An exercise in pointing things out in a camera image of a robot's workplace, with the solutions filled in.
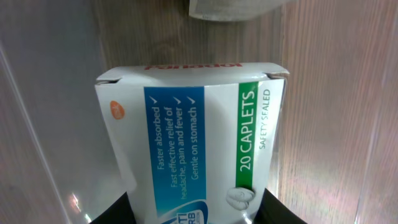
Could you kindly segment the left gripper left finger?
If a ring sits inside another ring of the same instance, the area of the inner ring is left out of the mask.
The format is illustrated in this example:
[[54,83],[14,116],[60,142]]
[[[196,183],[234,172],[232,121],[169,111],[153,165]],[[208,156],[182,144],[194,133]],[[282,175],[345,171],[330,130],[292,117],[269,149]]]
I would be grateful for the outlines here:
[[127,193],[125,192],[90,224],[136,224]]

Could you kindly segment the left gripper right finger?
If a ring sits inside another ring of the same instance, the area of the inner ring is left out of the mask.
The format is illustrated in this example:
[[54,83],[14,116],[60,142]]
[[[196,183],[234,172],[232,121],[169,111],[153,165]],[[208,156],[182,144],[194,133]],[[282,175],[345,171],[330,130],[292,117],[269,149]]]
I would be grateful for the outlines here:
[[307,224],[265,189],[254,224]]

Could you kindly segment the white Panadol medicine box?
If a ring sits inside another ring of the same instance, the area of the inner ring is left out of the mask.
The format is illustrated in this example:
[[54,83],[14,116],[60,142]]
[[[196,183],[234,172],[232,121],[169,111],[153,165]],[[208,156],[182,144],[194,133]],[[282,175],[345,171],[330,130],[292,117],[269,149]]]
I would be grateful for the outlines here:
[[274,63],[116,67],[96,79],[137,223],[252,223],[288,71]]

